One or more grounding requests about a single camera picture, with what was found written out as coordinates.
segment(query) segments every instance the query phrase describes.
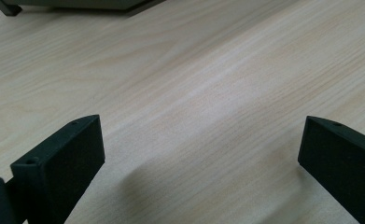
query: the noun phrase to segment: table surface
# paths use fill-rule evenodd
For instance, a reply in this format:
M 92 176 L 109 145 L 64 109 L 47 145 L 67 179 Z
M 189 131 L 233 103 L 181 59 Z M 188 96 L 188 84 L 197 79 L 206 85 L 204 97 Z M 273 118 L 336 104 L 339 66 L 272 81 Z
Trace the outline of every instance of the table surface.
M 357 223 L 297 162 L 306 116 L 365 134 L 365 1 L 0 12 L 0 176 L 101 116 L 66 223 Z

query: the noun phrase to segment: mounting hole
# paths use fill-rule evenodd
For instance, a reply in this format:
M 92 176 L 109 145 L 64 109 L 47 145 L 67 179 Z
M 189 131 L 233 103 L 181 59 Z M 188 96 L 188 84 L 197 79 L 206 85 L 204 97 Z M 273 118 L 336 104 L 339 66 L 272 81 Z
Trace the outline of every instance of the mounting hole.
M 37 162 L 39 162 L 39 158 L 38 157 L 32 157 L 30 160 L 26 161 L 25 164 L 36 164 Z

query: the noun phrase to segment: light wood grain surface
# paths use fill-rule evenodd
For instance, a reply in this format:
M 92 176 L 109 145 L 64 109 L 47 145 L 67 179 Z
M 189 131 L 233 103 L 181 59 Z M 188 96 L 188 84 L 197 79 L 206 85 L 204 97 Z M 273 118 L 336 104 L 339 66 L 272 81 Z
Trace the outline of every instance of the light wood grain surface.
M 0 176 L 100 114 L 66 223 L 357 223 L 297 163 L 305 117 L 365 134 L 365 0 L 0 12 Z

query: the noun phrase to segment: wooden table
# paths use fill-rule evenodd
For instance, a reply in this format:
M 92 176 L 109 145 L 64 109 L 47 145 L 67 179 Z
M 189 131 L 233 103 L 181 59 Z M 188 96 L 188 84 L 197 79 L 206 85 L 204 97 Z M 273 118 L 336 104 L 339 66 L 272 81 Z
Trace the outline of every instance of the wooden table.
M 297 162 L 306 116 L 365 134 L 365 1 L 0 12 L 0 176 L 100 114 L 66 223 L 356 223 Z

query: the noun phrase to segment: wood grain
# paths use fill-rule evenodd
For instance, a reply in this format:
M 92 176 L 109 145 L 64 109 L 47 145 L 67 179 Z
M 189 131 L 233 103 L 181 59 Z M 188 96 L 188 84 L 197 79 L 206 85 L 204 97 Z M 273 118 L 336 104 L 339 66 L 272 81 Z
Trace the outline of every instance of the wood grain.
M 0 176 L 100 114 L 66 223 L 357 223 L 297 163 L 305 117 L 365 134 L 365 1 L 168 0 L 0 13 Z

